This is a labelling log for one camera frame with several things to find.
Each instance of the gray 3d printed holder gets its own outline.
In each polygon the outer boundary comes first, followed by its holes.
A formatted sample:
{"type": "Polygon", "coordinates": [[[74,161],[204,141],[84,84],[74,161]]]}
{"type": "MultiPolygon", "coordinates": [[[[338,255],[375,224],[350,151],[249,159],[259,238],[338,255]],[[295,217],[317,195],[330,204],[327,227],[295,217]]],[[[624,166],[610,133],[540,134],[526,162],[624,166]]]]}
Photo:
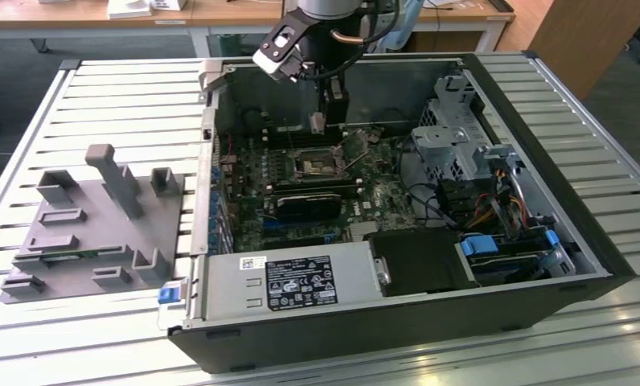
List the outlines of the gray 3d printed holder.
{"type": "Polygon", "coordinates": [[[103,180],[76,182],[66,170],[43,173],[43,201],[0,287],[2,302],[147,290],[171,280],[183,175],[159,168],[135,178],[114,153],[110,145],[86,152],[103,180]]]}

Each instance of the desk leg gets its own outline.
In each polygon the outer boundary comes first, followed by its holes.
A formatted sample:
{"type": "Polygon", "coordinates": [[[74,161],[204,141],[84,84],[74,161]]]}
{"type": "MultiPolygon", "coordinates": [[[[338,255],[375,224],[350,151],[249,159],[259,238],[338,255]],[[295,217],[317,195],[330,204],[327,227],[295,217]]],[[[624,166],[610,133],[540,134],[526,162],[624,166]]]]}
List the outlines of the desk leg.
{"type": "Polygon", "coordinates": [[[40,52],[48,52],[48,46],[46,45],[46,39],[30,39],[34,48],[40,52]]]}
{"type": "Polygon", "coordinates": [[[486,28],[474,49],[475,52],[491,52],[495,49],[505,26],[506,22],[486,22],[486,28]]]}
{"type": "Polygon", "coordinates": [[[194,51],[196,58],[211,58],[211,46],[208,45],[208,36],[211,29],[208,27],[191,27],[188,35],[191,36],[191,43],[194,44],[194,51]]]}

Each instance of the blue tab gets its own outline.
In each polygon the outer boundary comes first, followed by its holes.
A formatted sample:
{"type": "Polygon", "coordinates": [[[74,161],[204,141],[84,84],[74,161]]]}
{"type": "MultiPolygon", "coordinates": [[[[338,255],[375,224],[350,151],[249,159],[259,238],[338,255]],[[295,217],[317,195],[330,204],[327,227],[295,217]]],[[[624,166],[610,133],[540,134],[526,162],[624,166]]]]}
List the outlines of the blue tab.
{"type": "Polygon", "coordinates": [[[461,246],[462,246],[462,253],[463,253],[466,256],[470,256],[470,255],[474,254],[473,246],[470,245],[470,243],[467,242],[467,240],[463,240],[463,241],[462,241],[461,246]]]}
{"type": "Polygon", "coordinates": [[[546,231],[546,238],[549,239],[552,245],[557,245],[561,242],[554,231],[546,231]]]}
{"type": "Polygon", "coordinates": [[[179,287],[160,288],[158,291],[158,304],[179,302],[179,287]]]}
{"type": "Polygon", "coordinates": [[[489,235],[467,237],[466,240],[462,241],[461,246],[466,256],[499,252],[494,237],[489,235]]]}

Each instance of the power supply label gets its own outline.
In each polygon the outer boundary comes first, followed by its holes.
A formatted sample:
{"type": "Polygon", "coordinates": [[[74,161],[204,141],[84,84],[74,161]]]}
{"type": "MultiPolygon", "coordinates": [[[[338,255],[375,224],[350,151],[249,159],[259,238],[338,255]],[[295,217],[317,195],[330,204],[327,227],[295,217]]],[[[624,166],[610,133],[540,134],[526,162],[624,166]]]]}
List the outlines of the power supply label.
{"type": "Polygon", "coordinates": [[[273,311],[338,302],[329,256],[267,261],[266,277],[267,308],[273,311]]]}

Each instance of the motherboard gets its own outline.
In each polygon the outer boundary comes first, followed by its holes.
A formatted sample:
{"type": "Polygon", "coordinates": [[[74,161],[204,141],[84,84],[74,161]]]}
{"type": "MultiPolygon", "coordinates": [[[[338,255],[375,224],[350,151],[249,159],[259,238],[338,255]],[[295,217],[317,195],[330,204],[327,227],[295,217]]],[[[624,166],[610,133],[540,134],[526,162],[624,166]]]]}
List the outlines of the motherboard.
{"type": "Polygon", "coordinates": [[[235,252],[422,227],[397,172],[403,137],[371,125],[310,135],[270,127],[222,141],[235,252]]]}

